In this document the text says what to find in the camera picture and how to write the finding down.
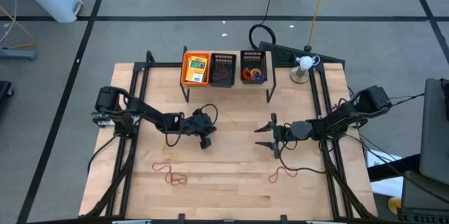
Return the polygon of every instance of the black clamp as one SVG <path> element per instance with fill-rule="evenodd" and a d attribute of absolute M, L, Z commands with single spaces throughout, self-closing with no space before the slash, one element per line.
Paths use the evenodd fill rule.
<path fill-rule="evenodd" d="M 184 224 L 185 223 L 185 213 L 180 213 L 177 216 L 177 224 Z"/>
<path fill-rule="evenodd" d="M 281 224 L 288 224 L 287 215 L 281 215 Z"/>
<path fill-rule="evenodd" d="M 444 91 L 444 96 L 446 99 L 444 100 L 445 106 L 446 106 L 446 119 L 449 121 L 449 80 L 447 79 L 440 79 L 441 81 L 441 88 Z"/>

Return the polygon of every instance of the label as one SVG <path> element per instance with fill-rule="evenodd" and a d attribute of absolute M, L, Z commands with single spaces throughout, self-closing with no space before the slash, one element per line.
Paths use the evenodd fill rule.
<path fill-rule="evenodd" d="M 192 81 L 201 83 L 203 81 L 203 75 L 201 73 L 194 73 L 194 78 Z"/>

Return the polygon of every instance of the orange box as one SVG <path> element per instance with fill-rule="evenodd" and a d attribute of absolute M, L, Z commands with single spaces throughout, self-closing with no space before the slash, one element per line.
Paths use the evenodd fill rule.
<path fill-rule="evenodd" d="M 187 74 L 187 68 L 189 67 L 189 58 L 191 58 L 192 56 L 198 56 L 201 58 L 206 58 L 208 60 L 208 64 L 206 65 L 206 70 L 204 72 L 204 74 L 206 74 L 206 81 L 197 83 L 197 82 L 185 80 L 185 76 Z M 181 84 L 184 84 L 186 86 L 207 86 L 209 84 L 209 67 L 210 67 L 210 54 L 209 53 L 186 52 L 184 54 L 184 58 L 182 59 Z"/>

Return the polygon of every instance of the orange rubber band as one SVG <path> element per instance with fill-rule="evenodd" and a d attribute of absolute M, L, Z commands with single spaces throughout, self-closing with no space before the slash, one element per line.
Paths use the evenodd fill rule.
<path fill-rule="evenodd" d="M 252 76 L 252 74 L 251 74 L 251 71 L 248 70 L 248 69 L 244 70 L 244 71 L 243 71 L 243 78 L 244 78 L 245 80 L 253 80 L 253 76 Z"/>

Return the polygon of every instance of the desk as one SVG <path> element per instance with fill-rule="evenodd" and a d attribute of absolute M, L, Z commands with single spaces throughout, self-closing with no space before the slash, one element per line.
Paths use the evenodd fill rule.
<path fill-rule="evenodd" d="M 116 64 L 111 85 L 129 89 L 132 69 L 133 64 Z M 332 104 L 347 99 L 341 64 L 325 64 L 325 69 Z M 214 103 L 220 114 L 207 150 L 200 149 L 194 136 L 183 136 L 175 147 L 168 147 L 164 135 L 142 121 L 126 218 L 177 219 L 179 213 L 185 213 L 186 219 L 203 220 L 278 220 L 281 214 L 288 220 L 332 220 L 325 175 L 300 171 L 296 178 L 290 178 L 281 172 L 277 183 L 271 184 L 268 177 L 281 164 L 268 148 L 254 144 L 272 141 L 272 132 L 253 133 L 267 124 L 271 112 L 277 113 L 279 123 L 316 116 L 310 84 L 293 83 L 289 72 L 290 68 L 276 68 L 278 91 L 268 104 L 263 95 L 266 90 L 224 88 L 197 88 L 186 103 L 180 90 L 179 67 L 150 68 L 146 103 L 161 112 L 183 111 L 186 116 L 206 103 Z M 324 104 L 321 85 L 317 86 Z M 213 110 L 206 112 L 214 116 Z M 348 134 L 358 137 L 352 130 Z M 112 127 L 100 129 L 96 149 L 112 134 Z M 92 163 L 80 214 L 90 211 L 109 186 L 118 142 Z M 361 144 L 343 138 L 340 147 L 348 185 L 367 210 L 377 215 Z M 295 150 L 285 151 L 283 158 L 290 166 L 324 170 L 318 142 L 313 140 L 299 142 Z M 154 162 L 170 162 L 174 172 L 188 176 L 188 184 L 173 187 L 165 183 L 164 172 L 152 171 Z M 336 191 L 343 216 L 338 186 Z M 121 188 L 116 198 L 114 213 L 118 213 Z"/>

